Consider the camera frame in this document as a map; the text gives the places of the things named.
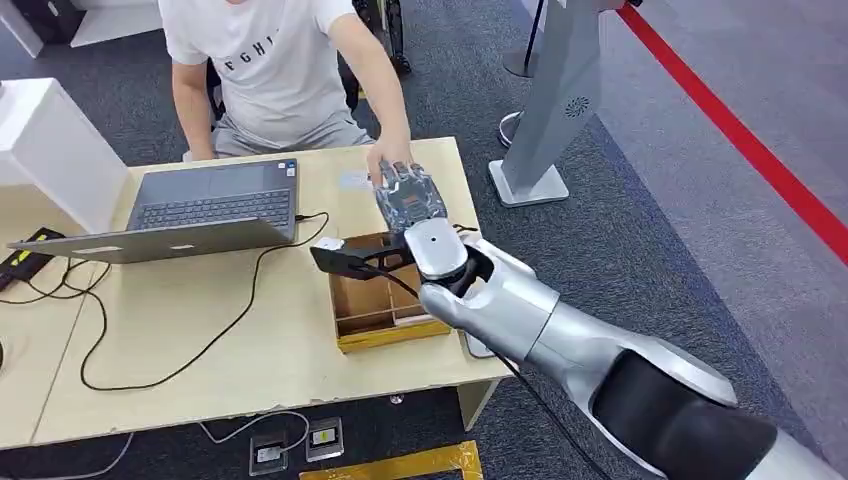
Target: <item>speaker grille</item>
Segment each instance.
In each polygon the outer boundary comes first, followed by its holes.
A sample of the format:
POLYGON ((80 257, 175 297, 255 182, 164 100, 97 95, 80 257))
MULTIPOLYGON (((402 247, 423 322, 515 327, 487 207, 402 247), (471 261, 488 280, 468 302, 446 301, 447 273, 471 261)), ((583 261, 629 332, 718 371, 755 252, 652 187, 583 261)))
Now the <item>speaker grille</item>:
POLYGON ((586 97, 574 97, 565 106, 565 116, 577 118, 589 109, 589 99, 586 97))

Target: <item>gray shorts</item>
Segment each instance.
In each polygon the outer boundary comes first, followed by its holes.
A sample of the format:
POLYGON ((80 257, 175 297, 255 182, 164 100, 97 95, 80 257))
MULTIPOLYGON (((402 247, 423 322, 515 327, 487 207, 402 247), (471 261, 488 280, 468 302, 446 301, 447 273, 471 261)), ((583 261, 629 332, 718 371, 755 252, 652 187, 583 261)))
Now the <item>gray shorts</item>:
POLYGON ((374 139, 359 128, 349 112, 337 112, 294 145, 279 145, 240 129, 226 114, 212 131, 212 148, 218 158, 297 152, 319 148, 370 145, 374 139))

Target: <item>man's arm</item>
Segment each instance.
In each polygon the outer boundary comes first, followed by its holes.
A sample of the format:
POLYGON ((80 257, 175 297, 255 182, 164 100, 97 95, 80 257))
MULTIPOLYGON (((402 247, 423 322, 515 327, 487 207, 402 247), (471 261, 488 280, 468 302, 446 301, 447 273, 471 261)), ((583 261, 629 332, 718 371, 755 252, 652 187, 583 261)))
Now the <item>man's arm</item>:
POLYGON ((365 89, 368 104, 380 121, 380 138, 368 154, 368 170, 372 181, 378 184, 380 160, 390 165, 412 162, 409 120, 400 81, 383 46, 355 14, 340 16, 328 34, 365 89))
POLYGON ((183 65, 174 62, 171 80, 174 105, 191 149, 192 160, 215 158, 210 136, 209 100, 206 96, 206 63, 183 65))

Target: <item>floor socket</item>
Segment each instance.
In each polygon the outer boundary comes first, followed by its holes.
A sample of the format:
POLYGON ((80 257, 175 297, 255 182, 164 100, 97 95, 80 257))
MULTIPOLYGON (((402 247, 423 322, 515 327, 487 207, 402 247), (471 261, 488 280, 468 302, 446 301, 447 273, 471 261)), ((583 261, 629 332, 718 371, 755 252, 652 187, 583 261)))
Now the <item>floor socket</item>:
POLYGON ((270 435, 254 435, 250 439, 250 476, 282 472, 289 468, 289 452, 283 432, 270 435))
POLYGON ((341 418, 333 417, 310 423, 309 438, 306 439, 307 462, 339 457, 343 453, 344 437, 341 418))

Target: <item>open box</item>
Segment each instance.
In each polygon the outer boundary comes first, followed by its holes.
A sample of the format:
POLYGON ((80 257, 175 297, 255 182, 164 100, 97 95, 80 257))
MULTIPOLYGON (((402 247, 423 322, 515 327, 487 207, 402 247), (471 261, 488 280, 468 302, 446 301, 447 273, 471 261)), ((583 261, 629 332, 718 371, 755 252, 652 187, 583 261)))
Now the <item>open box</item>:
MULTIPOLYGON (((345 240, 355 247, 380 246, 381 234, 345 240)), ((418 290, 421 279, 415 265, 392 272, 418 290)), ((344 353, 390 343, 450 333, 451 329, 433 318, 418 299, 384 277, 371 280, 330 275, 330 293, 336 324, 336 341, 344 353)))

